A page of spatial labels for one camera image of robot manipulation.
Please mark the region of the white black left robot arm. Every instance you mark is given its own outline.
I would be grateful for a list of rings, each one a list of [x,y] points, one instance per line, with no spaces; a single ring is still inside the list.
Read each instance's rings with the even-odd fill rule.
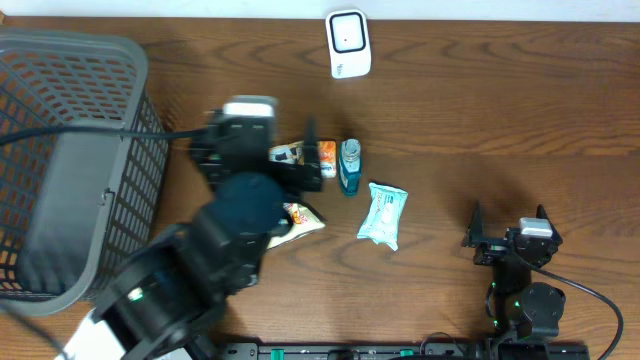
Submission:
[[[288,205],[322,189],[315,122],[306,123],[301,164],[274,162],[275,119],[213,113],[188,132],[189,155],[212,201],[167,227],[118,266],[61,359],[156,359],[179,348],[201,359],[198,338],[221,320],[227,299],[259,280],[275,238],[295,225]]]

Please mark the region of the yellow snack bag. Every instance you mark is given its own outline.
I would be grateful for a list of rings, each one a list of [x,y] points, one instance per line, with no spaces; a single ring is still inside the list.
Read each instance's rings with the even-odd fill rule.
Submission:
[[[273,162],[301,165],[303,163],[303,142],[275,146],[270,149],[269,156]],[[283,208],[292,220],[291,229],[283,236],[273,237],[268,249],[320,231],[326,226],[323,220],[301,203],[284,203]]]

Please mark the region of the blue mouthwash bottle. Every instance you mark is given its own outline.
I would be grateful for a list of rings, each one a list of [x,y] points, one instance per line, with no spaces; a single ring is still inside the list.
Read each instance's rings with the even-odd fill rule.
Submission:
[[[357,139],[343,141],[339,148],[340,186],[346,196],[355,196],[362,174],[361,144]]]

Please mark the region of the teal wet wipes pack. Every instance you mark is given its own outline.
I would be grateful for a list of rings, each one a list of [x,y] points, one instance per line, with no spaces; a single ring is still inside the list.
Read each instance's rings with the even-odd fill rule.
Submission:
[[[398,250],[398,231],[408,193],[393,186],[369,183],[371,205],[356,238],[370,239]]]

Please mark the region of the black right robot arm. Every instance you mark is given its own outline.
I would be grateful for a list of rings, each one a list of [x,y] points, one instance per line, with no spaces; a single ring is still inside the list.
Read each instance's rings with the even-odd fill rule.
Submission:
[[[494,320],[492,352],[518,343],[543,344],[558,336],[566,296],[554,286],[533,281],[532,273],[549,263],[562,243],[543,206],[502,237],[484,233],[482,209],[475,206],[462,245],[475,250],[474,264],[492,269],[485,299],[486,312]]]

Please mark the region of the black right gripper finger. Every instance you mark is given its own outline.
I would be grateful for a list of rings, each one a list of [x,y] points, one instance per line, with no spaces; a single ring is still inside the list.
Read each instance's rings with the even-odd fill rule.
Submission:
[[[548,216],[548,214],[547,214],[547,212],[546,212],[546,210],[545,210],[545,208],[544,208],[544,206],[542,204],[539,204],[537,206],[536,218],[545,220],[548,223],[552,234],[553,235],[558,235],[558,232],[557,232],[555,226],[553,225],[552,221],[550,220],[550,218],[549,218],[549,216]]]
[[[475,203],[471,220],[461,242],[462,247],[476,248],[484,241],[482,209],[479,201]]]

